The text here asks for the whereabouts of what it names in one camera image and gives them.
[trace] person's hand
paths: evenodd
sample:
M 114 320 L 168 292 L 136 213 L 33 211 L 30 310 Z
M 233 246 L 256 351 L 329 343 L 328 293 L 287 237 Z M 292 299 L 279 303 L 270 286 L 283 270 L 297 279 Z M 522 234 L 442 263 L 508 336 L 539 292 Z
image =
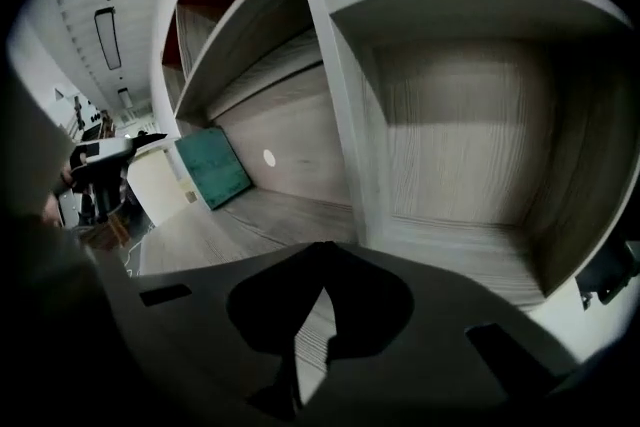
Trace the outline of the person's hand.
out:
M 42 222 L 50 226 L 61 226 L 60 212 L 58 211 L 58 200 L 53 194 L 49 194 L 47 202 L 42 209 Z

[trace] round hole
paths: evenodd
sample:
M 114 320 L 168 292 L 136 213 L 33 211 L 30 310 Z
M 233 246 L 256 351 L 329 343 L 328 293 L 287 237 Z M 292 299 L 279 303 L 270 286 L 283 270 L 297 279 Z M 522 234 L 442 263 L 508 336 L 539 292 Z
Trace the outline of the round hole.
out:
M 273 156 L 273 153 L 271 153 L 269 150 L 264 150 L 262 156 L 264 157 L 264 161 L 268 166 L 275 167 L 276 158 Z

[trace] fluorescent light fixture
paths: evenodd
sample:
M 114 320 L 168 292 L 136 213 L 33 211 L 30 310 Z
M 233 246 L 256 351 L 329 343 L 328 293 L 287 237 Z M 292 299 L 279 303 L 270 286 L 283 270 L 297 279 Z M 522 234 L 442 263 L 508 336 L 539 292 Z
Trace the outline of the fluorescent light fixture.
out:
M 129 96 L 129 90 L 126 87 L 118 89 L 118 96 L 120 97 L 120 100 L 122 100 L 122 104 L 125 109 L 131 109 L 131 107 L 133 107 L 133 102 Z
M 116 39 L 115 13 L 116 10 L 114 8 L 107 7 L 98 9 L 93 17 L 96 22 L 102 52 L 110 70 L 115 70 L 122 66 L 118 40 Z

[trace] green board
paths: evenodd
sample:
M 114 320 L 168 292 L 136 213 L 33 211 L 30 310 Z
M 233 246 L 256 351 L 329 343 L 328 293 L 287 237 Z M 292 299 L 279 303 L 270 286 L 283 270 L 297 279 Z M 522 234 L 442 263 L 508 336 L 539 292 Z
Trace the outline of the green board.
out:
M 198 191 L 214 209 L 251 185 L 220 128 L 208 128 L 176 141 Z

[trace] white shelving unit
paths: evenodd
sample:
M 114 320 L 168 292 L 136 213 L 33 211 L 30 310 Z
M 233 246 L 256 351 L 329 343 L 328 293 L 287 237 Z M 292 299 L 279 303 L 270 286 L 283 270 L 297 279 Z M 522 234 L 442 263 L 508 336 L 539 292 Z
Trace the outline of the white shelving unit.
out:
M 176 119 L 220 126 L 270 191 L 256 212 L 320 202 L 338 239 L 531 308 L 595 254 L 637 180 L 632 27 L 609 0 L 209 8 L 177 6 L 186 81 L 167 87 Z

